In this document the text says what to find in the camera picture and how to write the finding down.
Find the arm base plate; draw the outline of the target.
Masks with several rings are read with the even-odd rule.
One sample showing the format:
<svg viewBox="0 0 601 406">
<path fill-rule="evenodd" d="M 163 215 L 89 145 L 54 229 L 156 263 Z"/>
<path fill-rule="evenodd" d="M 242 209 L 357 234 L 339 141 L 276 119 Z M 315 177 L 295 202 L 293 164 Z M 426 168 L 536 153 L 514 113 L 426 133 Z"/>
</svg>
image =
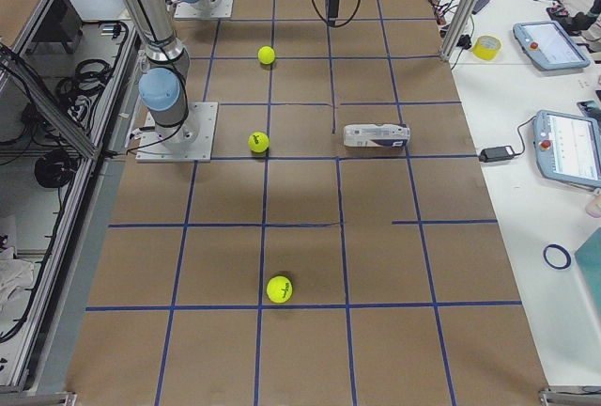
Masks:
<svg viewBox="0 0 601 406">
<path fill-rule="evenodd" d="M 218 20 L 232 16 L 234 0 L 176 0 L 175 19 Z"/>
<path fill-rule="evenodd" d="M 177 133 L 162 143 L 175 131 L 155 127 L 154 118 L 146 113 L 145 125 L 153 130 L 142 133 L 141 149 L 136 150 L 139 163 L 202 162 L 211 160 L 212 145 L 218 115 L 218 103 L 193 101 L 188 104 L 189 114 Z"/>
</svg>

